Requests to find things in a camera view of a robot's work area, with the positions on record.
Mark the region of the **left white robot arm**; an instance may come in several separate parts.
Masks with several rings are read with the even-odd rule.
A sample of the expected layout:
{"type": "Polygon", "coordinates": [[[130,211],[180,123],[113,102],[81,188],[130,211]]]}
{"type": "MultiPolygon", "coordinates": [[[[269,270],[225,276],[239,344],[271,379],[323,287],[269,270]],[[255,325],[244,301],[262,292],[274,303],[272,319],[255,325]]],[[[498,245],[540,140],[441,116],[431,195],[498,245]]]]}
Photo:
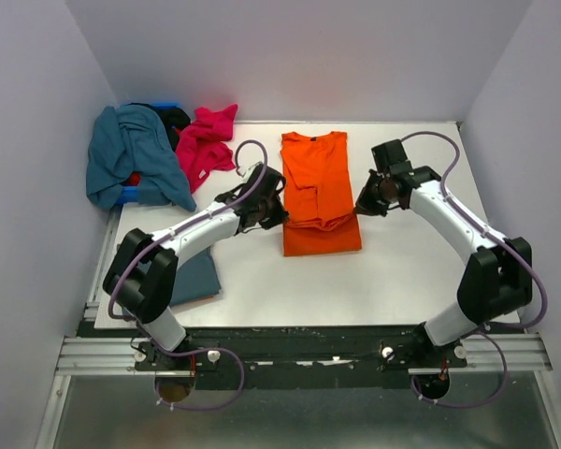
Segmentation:
{"type": "Polygon", "coordinates": [[[108,310],[127,311],[158,345],[156,357],[166,368],[181,368],[189,355],[186,330],[170,308],[178,268],[220,240],[285,223],[285,185],[279,171],[258,163],[243,183],[194,216],[152,233],[135,228],[123,238],[102,284],[108,310]]]}

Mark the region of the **orange t shirt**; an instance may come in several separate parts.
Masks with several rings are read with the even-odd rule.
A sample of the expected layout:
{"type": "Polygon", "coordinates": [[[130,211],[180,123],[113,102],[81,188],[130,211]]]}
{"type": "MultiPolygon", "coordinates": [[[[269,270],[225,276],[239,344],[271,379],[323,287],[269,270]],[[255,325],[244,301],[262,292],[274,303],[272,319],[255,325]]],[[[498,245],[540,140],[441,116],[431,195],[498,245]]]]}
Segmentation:
{"type": "Polygon", "coordinates": [[[318,137],[296,132],[282,135],[284,208],[289,212],[289,219],[283,225],[284,256],[362,249],[354,213],[347,137],[340,131],[318,137]]]}

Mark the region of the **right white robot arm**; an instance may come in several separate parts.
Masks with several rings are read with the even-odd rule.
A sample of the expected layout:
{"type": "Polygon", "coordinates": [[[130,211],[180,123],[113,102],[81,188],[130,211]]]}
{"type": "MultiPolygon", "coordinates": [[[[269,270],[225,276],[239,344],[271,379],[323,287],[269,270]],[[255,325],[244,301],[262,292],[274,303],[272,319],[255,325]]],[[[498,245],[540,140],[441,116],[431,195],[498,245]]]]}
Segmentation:
{"type": "Polygon", "coordinates": [[[445,346],[532,298],[532,249],[484,223],[448,189],[446,177],[429,166],[414,167],[402,140],[371,150],[375,166],[358,196],[358,215],[386,216],[411,210],[429,223],[465,265],[454,302],[414,328],[397,356],[430,367],[445,356],[445,346]]]}

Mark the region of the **grey blue t shirt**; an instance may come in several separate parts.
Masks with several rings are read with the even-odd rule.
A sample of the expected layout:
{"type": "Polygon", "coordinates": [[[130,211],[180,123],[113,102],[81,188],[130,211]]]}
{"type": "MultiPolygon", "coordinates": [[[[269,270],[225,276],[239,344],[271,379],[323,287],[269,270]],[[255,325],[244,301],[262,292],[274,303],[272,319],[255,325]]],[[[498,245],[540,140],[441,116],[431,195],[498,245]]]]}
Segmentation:
{"type": "Polygon", "coordinates": [[[175,307],[218,295],[221,284],[210,248],[196,254],[176,273],[170,306],[175,307]]]}

